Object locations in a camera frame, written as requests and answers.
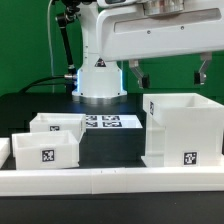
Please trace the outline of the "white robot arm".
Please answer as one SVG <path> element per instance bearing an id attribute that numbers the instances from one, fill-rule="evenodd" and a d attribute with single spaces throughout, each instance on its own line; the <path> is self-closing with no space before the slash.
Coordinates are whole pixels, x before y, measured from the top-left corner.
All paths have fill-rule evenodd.
<path id="1" fill-rule="evenodd" d="M 194 75 L 205 82 L 214 51 L 224 50 L 224 0 L 55 0 L 56 17 L 74 83 L 73 99 L 111 103 L 127 95 L 119 61 L 127 61 L 142 88 L 149 76 L 139 61 L 199 53 Z"/>

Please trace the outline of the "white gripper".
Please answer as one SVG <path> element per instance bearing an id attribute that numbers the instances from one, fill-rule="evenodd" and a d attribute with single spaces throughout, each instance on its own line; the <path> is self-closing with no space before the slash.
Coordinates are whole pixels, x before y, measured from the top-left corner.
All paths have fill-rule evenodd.
<path id="1" fill-rule="evenodd" d="M 201 53 L 194 84 L 203 85 L 212 51 L 224 50 L 224 5 L 189 9 L 165 17 L 146 16 L 139 5 L 104 10 L 96 26 L 99 55 L 106 61 L 129 61 L 142 89 L 150 86 L 138 60 Z"/>

